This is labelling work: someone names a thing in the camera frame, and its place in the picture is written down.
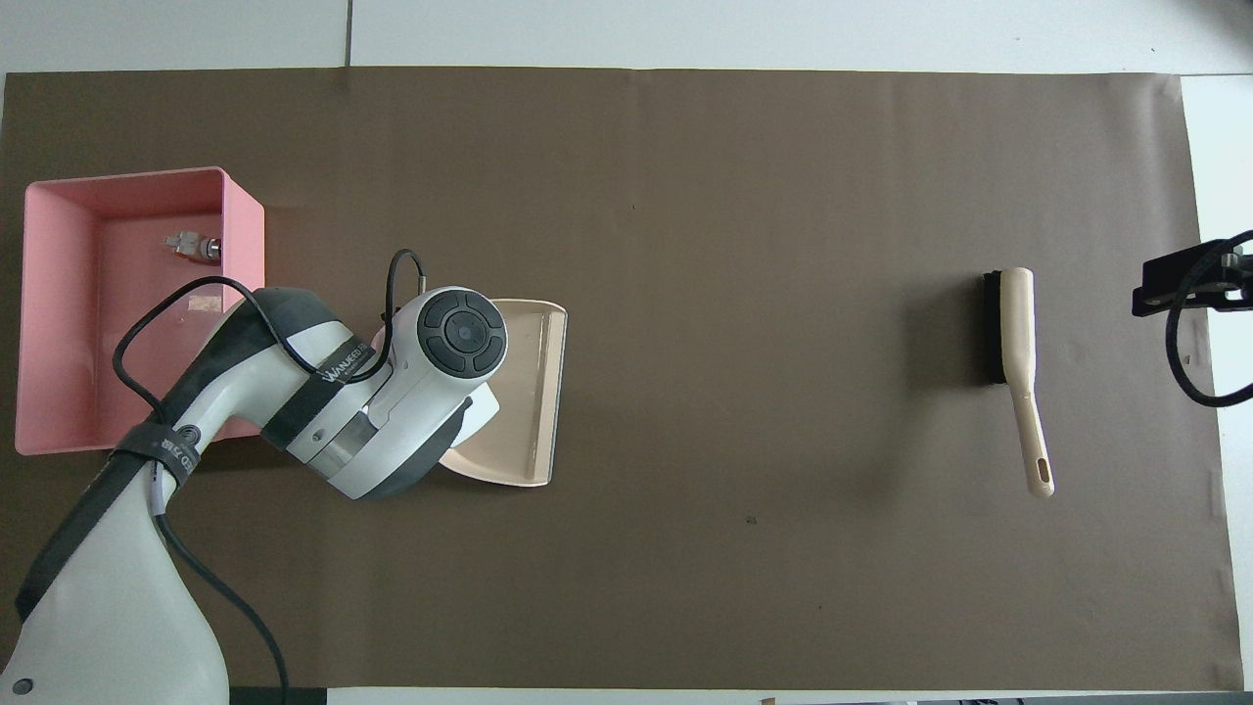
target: brown paper sheet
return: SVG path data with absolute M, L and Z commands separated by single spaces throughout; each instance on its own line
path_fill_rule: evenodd
M 1240 685 L 1214 414 L 1129 313 L 1140 263 L 1197 239 L 1175 78 L 40 74 L 5 110 L 5 430 L 36 179 L 219 164 L 266 205 L 268 280 L 361 334 L 401 245 L 569 308 L 549 487 L 436 470 L 351 503 L 258 440 L 209 451 L 172 521 L 297 684 Z M 1006 265 L 1037 275 L 1048 502 L 979 376 Z M 101 460 L 0 448 L 0 596 Z

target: white robotic arm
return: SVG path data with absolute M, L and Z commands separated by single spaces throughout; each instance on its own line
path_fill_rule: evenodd
M 249 304 L 224 317 L 162 401 L 177 422 L 149 419 L 149 432 L 165 435 L 149 433 L 152 446 L 164 448 L 145 455 L 143 442 L 124 441 L 36 558 L 18 597 L 23 629 L 0 705 L 227 704 L 217 640 L 153 525 L 227 419 L 257 425 L 357 500 L 412 486 L 496 409 L 486 382 L 507 337 L 500 312 L 474 291 L 436 288 L 396 311 L 387 362 L 353 384 L 345 381 L 376 352 L 312 292 L 254 296 L 317 374 Z

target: pink plastic bin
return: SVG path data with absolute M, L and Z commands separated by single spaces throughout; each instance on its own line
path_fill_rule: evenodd
M 15 446 L 24 456 L 112 448 L 148 416 L 113 374 L 113 348 L 188 280 L 266 279 L 266 210 L 217 167 L 45 180 L 26 188 Z M 222 262 L 175 255 L 179 230 L 222 238 Z M 127 352 L 127 371 L 163 397 L 239 294 L 184 296 Z M 218 438 L 253 436 L 232 422 Z

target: beige plastic tray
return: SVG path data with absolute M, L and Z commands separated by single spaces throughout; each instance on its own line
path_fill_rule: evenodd
M 487 383 L 500 412 L 440 465 L 485 482 L 539 487 L 553 477 L 566 312 L 548 301 L 491 301 L 509 333 L 505 362 Z

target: cable tie strap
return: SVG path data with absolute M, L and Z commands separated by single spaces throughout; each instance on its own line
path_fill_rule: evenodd
M 200 465 L 200 455 L 183 435 L 153 422 L 133 427 L 113 450 L 113 453 L 132 453 L 157 461 L 183 486 L 188 476 Z

